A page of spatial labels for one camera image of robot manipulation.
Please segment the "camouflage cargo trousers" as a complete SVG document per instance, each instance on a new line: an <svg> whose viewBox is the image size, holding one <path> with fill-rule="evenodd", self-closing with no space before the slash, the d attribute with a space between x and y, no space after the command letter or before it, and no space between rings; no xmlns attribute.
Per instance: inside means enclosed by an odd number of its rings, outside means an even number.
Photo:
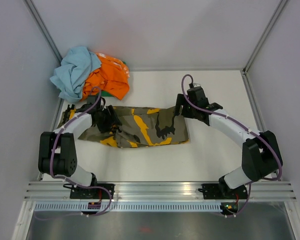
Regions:
<svg viewBox="0 0 300 240"><path fill-rule="evenodd" d="M118 129L100 132L95 124L95 112L91 127L79 130L74 136L114 148L156 147L189 141L185 118L174 116L174 107L114 106L114 110L122 123Z"/></svg>

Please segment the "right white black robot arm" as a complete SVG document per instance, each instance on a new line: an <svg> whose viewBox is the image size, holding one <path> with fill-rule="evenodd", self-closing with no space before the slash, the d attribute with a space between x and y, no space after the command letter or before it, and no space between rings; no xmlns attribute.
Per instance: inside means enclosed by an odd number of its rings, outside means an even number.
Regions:
<svg viewBox="0 0 300 240"><path fill-rule="evenodd" d="M238 187L269 180L268 175L273 172L282 174L283 160L273 132L244 126L221 105L210 103L201 86L189 86L187 91L178 94L174 114L205 123L225 134L242 150L241 165L218 180L220 196L230 198Z"/></svg>

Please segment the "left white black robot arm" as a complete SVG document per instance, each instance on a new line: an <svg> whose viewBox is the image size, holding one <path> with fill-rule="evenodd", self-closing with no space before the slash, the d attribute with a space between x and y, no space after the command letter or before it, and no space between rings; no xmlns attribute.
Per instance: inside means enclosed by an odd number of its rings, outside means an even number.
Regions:
<svg viewBox="0 0 300 240"><path fill-rule="evenodd" d="M94 173L79 166L75 140L91 127L105 134L122 125L114 107L105 104L105 99L98 93L89 95L80 108L68 105L60 126L40 136L38 170L81 188L81 193L89 199L98 195L98 181Z"/></svg>

